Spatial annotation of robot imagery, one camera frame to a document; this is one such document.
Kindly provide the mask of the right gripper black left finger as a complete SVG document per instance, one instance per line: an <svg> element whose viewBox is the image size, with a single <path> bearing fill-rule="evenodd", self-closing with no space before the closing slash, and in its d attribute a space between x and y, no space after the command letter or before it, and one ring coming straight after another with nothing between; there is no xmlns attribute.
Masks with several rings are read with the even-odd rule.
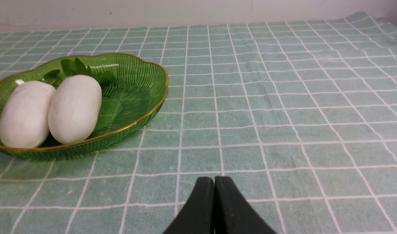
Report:
<svg viewBox="0 0 397 234"><path fill-rule="evenodd" d="M215 186L209 177L199 177L176 218L164 234L213 234Z"/></svg>

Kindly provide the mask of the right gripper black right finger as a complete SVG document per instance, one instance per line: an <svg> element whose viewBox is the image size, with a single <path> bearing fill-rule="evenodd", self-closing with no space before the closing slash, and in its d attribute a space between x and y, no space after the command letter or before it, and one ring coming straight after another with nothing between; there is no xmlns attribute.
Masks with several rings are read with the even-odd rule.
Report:
<svg viewBox="0 0 397 234"><path fill-rule="evenodd" d="M216 234L275 234L246 201L233 179L215 177Z"/></svg>

